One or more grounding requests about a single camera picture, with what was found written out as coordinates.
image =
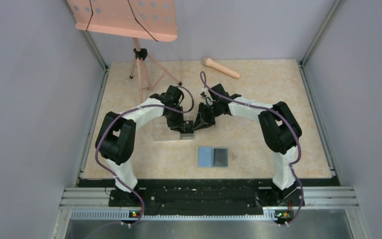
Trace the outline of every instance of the clear plastic box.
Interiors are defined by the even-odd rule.
[[[184,116],[184,120],[192,123],[194,117]],[[188,140],[194,139],[194,133],[179,133],[171,130],[165,117],[159,117],[153,120],[152,137],[154,141],[170,141],[170,140]]]

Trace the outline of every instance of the gray wall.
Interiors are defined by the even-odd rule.
[[[0,1],[0,239],[49,238],[101,79],[61,0]]]
[[[176,0],[178,38],[141,40],[159,60],[302,59],[334,0]],[[132,61],[131,38],[92,33],[105,61]]]
[[[341,179],[382,238],[382,1],[346,1],[307,70]]]

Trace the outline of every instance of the purple cable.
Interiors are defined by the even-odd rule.
[[[178,88],[181,88],[181,89],[184,89],[184,90],[190,95],[190,97],[191,97],[191,107],[190,107],[189,110],[187,110],[187,111],[179,111],[179,110],[176,110],[176,109],[174,109],[174,108],[171,108],[171,107],[168,107],[168,106],[163,106],[163,105],[145,105],[145,106],[142,106],[141,108],[143,109],[143,108],[149,108],[149,107],[162,107],[162,108],[165,108],[165,109],[168,109],[168,110],[177,112],[177,113],[182,113],[182,114],[191,112],[191,111],[194,109],[194,97],[192,97],[191,92],[190,92],[187,88],[185,88],[185,87],[183,87],[183,86],[177,86],[177,87],[178,87]],[[114,125],[114,124],[115,124],[121,117],[123,117],[124,115],[129,114],[129,113],[132,113],[132,112],[137,111],[137,110],[139,110],[139,109],[138,109],[138,108],[132,108],[132,109],[130,109],[130,110],[127,110],[127,111],[125,111],[125,112],[120,113],[116,118],[114,118],[114,119],[112,120],[112,122],[109,124],[109,126],[106,128],[106,130],[104,131],[103,135],[101,136],[100,141],[99,141],[99,143],[98,143],[97,146],[96,146],[96,153],[95,153],[95,160],[96,160],[96,163],[97,163],[100,167],[104,168],[104,169],[107,170],[109,173],[111,173],[111,174],[115,177],[115,179],[116,179],[122,186],[124,186],[126,189],[130,190],[130,191],[131,191],[135,196],[137,196],[137,198],[140,200],[140,203],[141,203],[140,216],[138,217],[138,219],[137,219],[134,223],[131,224],[131,226],[136,225],[136,224],[141,220],[141,218],[143,217],[143,215],[144,215],[144,201],[143,201],[143,199],[140,197],[140,195],[139,195],[136,191],[134,191],[132,188],[128,187],[128,185],[126,185],[122,180],[120,180],[114,171],[112,171],[110,168],[106,167],[104,164],[102,164],[102,163],[99,161],[99,159],[98,159],[98,153],[99,153],[99,151],[100,151],[100,147],[101,147],[101,144],[103,143],[103,140],[107,137],[107,134],[109,133],[109,131],[110,131],[110,129],[113,127],[113,125]],[[112,223],[108,223],[108,224],[105,224],[105,225],[103,225],[103,226],[100,226],[99,228],[97,228],[96,230],[94,230],[93,232],[91,232],[87,237],[85,237],[85,239],[88,238],[88,237],[90,237],[92,234],[94,234],[95,232],[99,231],[100,229],[102,229],[102,228],[104,228],[104,227],[106,227],[106,226],[112,225],[112,224],[115,224],[115,223],[112,222]]]
[[[282,122],[289,128],[295,142],[296,142],[296,146],[298,148],[298,157],[296,158],[296,160],[294,162],[291,162],[289,163],[289,167],[290,167],[290,170],[292,172],[292,175],[295,177],[295,180],[298,182],[299,186],[301,187],[301,201],[299,203],[299,207],[295,213],[295,216],[292,218],[292,220],[287,224],[288,226],[290,226],[293,222],[294,222],[294,219],[298,216],[299,214],[299,211],[301,210],[301,207],[302,207],[302,204],[304,202],[304,190],[302,188],[302,183],[301,183],[301,180],[296,176],[295,174],[295,171],[293,170],[292,166],[296,163],[298,163],[300,160],[301,160],[301,154],[302,154],[302,151],[301,151],[301,145],[299,144],[299,140],[298,140],[298,136],[296,136],[296,133],[295,131],[293,131],[292,127],[290,126],[289,122],[285,119],[285,117],[283,117],[281,114],[279,114],[277,111],[274,111],[270,108],[267,108],[267,107],[263,107],[263,106],[255,106],[255,105],[249,105],[249,104],[246,104],[246,103],[243,103],[243,102],[239,102],[239,101],[236,101],[234,99],[231,99],[229,97],[226,97],[226,96],[223,96],[221,94],[219,94],[218,92],[212,90],[208,85],[207,85],[207,78],[205,76],[205,72],[204,71],[201,71],[200,72],[200,79],[201,81],[203,82],[204,84],[204,87],[207,88],[209,91],[211,91],[213,94],[221,97],[221,98],[224,98],[228,101],[231,101],[231,102],[234,102],[234,103],[237,103],[239,105],[243,105],[243,106],[249,106],[249,107],[252,107],[252,108],[257,108],[257,109],[262,109],[262,110],[265,110],[265,111],[269,111],[269,112],[272,112],[274,113],[276,116],[278,116]]]

